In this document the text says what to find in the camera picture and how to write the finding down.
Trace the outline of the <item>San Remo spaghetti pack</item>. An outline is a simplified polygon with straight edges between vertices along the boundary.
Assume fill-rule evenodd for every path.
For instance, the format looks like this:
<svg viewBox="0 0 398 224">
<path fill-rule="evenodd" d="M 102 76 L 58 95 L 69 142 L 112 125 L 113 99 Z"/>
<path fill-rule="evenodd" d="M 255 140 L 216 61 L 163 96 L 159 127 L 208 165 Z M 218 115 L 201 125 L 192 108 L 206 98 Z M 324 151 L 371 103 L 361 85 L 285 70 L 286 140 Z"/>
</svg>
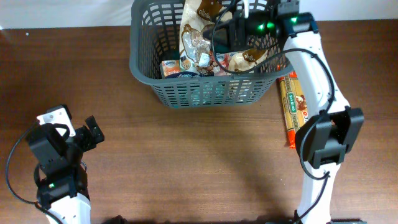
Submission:
<svg viewBox="0 0 398 224">
<path fill-rule="evenodd" d="M 295 71 L 277 79 L 290 149 L 296 149 L 295 135 L 308 121 L 307 102 Z"/>
</svg>

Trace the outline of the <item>coconut pouch beige brown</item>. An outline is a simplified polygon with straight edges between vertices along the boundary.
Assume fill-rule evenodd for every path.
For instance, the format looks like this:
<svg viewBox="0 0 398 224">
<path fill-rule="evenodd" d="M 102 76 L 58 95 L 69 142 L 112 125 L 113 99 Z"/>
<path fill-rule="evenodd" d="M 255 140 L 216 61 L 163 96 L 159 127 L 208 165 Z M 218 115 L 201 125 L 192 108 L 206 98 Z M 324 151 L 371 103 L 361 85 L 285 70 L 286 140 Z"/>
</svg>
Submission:
<svg viewBox="0 0 398 224">
<path fill-rule="evenodd" d="M 249 70 L 267 58 L 268 50 L 266 49 L 248 49 L 237 52 L 230 56 L 228 70 L 234 72 L 243 72 Z"/>
</svg>

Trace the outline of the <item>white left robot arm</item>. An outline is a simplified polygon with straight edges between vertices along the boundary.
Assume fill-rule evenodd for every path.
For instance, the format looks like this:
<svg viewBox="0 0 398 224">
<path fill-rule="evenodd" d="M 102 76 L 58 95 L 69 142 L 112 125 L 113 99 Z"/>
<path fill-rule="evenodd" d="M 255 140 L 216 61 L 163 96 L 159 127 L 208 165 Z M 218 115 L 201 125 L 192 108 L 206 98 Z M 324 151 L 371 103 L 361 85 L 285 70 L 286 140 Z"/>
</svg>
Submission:
<svg viewBox="0 0 398 224">
<path fill-rule="evenodd" d="M 38 160 L 34 169 L 37 186 L 35 205 L 50 223 L 90 223 L 90 196 L 83 154 L 104 141 L 95 118 L 70 136 L 66 124 L 43 124 L 26 137 L 30 150 Z"/>
</svg>

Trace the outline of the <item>mushroom pouch beige brown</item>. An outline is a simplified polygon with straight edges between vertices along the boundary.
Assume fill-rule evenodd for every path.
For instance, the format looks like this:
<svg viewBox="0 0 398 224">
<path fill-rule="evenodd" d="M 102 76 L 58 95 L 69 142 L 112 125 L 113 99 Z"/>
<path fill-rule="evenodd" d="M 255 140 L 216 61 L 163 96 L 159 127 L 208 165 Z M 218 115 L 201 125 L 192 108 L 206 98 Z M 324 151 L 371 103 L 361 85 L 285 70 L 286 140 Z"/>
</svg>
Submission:
<svg viewBox="0 0 398 224">
<path fill-rule="evenodd" d="M 219 72 L 211 41 L 203 33 L 214 28 L 214 18 L 225 9 L 217 0 L 186 0 L 179 34 L 179 64 L 184 72 L 213 76 Z"/>
</svg>

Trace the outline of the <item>Kleenex tissue multipack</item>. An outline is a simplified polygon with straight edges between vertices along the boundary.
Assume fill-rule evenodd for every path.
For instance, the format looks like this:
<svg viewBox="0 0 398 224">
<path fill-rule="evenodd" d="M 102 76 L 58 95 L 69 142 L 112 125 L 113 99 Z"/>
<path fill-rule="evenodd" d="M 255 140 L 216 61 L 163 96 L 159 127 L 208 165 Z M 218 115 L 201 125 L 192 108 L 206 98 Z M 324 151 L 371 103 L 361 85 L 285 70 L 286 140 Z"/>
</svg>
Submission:
<svg viewBox="0 0 398 224">
<path fill-rule="evenodd" d="M 163 79 L 227 76 L 225 70 L 215 62 L 212 54 L 202 53 L 196 61 L 183 56 L 179 60 L 164 60 L 160 63 Z"/>
</svg>

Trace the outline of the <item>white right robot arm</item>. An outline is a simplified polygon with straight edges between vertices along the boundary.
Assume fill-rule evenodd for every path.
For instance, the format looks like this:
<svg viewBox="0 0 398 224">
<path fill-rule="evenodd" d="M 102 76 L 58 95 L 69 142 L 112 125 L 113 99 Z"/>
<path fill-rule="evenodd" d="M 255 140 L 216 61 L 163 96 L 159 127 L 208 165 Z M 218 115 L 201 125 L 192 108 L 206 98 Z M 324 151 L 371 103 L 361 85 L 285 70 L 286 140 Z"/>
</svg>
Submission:
<svg viewBox="0 0 398 224">
<path fill-rule="evenodd" d="M 205 16 L 214 23 L 204 35 L 212 46 L 244 50 L 250 37 L 277 40 L 303 88 L 308 121 L 295 135 L 303 169 L 302 196 L 294 223 L 331 223 L 330 203 L 335 177 L 358 137 L 364 114 L 352 108 L 333 78 L 323 53 L 313 15 L 300 12 L 298 1 L 268 1 L 253 11 L 247 1 L 231 1 Z"/>
</svg>

